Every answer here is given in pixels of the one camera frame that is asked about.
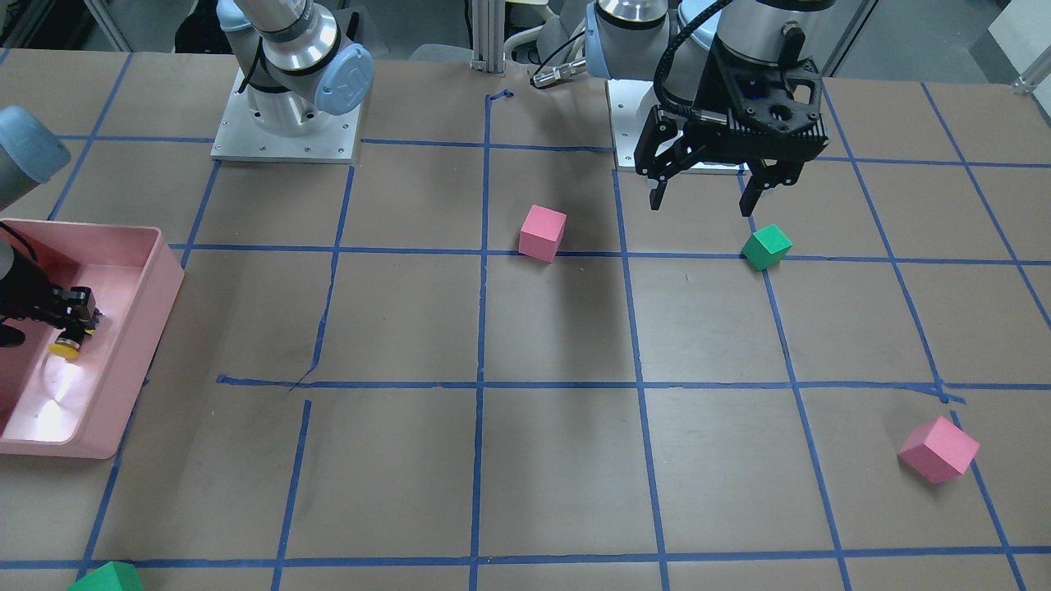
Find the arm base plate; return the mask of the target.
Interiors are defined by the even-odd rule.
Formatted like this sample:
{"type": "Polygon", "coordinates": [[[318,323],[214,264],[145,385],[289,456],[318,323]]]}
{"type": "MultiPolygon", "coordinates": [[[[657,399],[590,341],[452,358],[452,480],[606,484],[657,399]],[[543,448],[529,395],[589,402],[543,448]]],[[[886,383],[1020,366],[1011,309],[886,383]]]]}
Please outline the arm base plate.
{"type": "Polygon", "coordinates": [[[635,171],[634,152],[645,127],[650,108],[657,104],[652,82],[607,80],[609,122],[614,138],[617,166],[635,171]]]}
{"type": "Polygon", "coordinates": [[[363,106],[330,115],[292,91],[260,93],[236,72],[213,140],[218,161],[352,164],[363,106]]]}

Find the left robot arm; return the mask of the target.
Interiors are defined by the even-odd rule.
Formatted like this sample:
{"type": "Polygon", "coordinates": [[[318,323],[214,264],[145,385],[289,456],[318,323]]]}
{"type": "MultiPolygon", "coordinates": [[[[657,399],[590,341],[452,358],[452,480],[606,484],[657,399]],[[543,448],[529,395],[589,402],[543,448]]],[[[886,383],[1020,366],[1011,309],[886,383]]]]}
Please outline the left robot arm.
{"type": "Polygon", "coordinates": [[[742,165],[739,209],[792,186],[826,149],[815,38],[831,1],[593,1],[588,72],[650,83],[631,165],[658,209],[668,181],[699,163],[742,165]]]}

